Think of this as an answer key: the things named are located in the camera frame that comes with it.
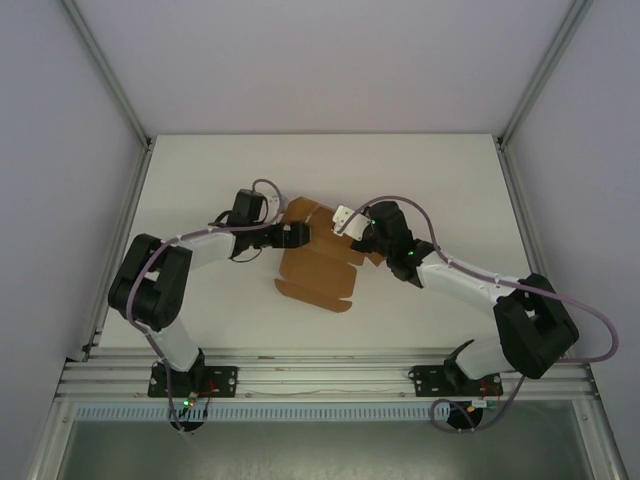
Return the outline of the aluminium mounting rail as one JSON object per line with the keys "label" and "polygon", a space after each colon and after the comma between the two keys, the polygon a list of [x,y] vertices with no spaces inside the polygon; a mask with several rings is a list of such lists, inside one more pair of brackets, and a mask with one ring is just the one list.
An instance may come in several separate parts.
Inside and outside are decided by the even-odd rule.
{"label": "aluminium mounting rail", "polygon": [[[238,369],[238,400],[383,401],[415,398],[409,371],[439,364],[441,349],[267,351],[209,349],[206,362]],[[141,400],[154,357],[145,348],[96,348],[84,362],[69,362],[58,399]]]}

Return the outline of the aluminium frame post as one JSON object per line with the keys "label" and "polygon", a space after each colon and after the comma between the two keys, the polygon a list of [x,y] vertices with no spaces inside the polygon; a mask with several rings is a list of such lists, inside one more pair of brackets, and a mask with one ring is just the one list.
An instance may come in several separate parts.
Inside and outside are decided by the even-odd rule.
{"label": "aluminium frame post", "polygon": [[135,210],[149,167],[153,139],[148,135],[139,116],[135,112],[120,80],[111,67],[107,56],[99,45],[84,14],[81,12],[77,0],[59,1],[66,17],[71,22],[79,38],[80,44],[86,50],[92,63],[97,68],[101,82],[106,87],[116,108],[124,116],[126,124],[134,135],[139,147],[139,153],[134,162],[131,180],[125,190],[115,225],[115,231],[108,244],[106,265],[100,277],[97,297],[89,313],[88,326],[81,336],[82,346],[79,352],[79,361],[87,361],[90,358],[91,350],[95,345],[98,335],[101,333],[102,326],[106,319],[108,310],[107,293],[112,276],[117,270],[119,261],[126,247],[127,237],[131,229]]}
{"label": "aluminium frame post", "polygon": [[513,145],[593,3],[594,0],[571,0],[562,22],[529,77],[506,126],[498,136],[493,137],[528,266],[532,271],[546,277],[550,277],[550,274],[528,205]]}

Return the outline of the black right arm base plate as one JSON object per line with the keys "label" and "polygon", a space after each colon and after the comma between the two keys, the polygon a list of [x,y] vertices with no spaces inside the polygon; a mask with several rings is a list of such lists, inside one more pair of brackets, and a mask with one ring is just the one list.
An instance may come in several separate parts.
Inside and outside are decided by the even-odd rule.
{"label": "black right arm base plate", "polygon": [[444,365],[416,365],[409,370],[408,378],[417,397],[485,398],[503,394],[501,377],[497,374],[473,380]]}

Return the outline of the brown cardboard paper box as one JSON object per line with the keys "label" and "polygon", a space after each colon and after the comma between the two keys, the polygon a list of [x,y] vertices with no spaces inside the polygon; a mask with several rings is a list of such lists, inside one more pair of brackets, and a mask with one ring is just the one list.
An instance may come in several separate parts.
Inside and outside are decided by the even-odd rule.
{"label": "brown cardboard paper box", "polygon": [[335,235],[333,215],[332,209],[306,197],[289,203],[283,220],[303,222],[310,228],[310,241],[284,252],[274,283],[285,297],[344,313],[352,306],[358,268],[366,261],[379,266],[383,258],[357,252],[351,248],[350,237]]}

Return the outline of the grey metal sheet panel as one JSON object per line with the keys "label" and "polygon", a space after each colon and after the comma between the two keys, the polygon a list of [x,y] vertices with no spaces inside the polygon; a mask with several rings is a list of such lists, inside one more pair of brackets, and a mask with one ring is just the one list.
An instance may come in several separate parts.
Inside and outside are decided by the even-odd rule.
{"label": "grey metal sheet panel", "polygon": [[423,422],[72,423],[37,480],[628,480],[556,408],[471,435]]}

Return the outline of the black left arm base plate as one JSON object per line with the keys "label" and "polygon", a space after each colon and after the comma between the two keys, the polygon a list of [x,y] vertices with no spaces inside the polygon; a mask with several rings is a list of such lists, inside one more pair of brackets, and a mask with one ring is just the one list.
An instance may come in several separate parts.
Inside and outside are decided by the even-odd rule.
{"label": "black left arm base plate", "polygon": [[[239,369],[234,366],[195,365],[189,372],[171,370],[172,396],[186,398],[196,394],[199,398],[234,398]],[[161,363],[151,368],[147,395],[150,398],[166,398],[167,372]]]}

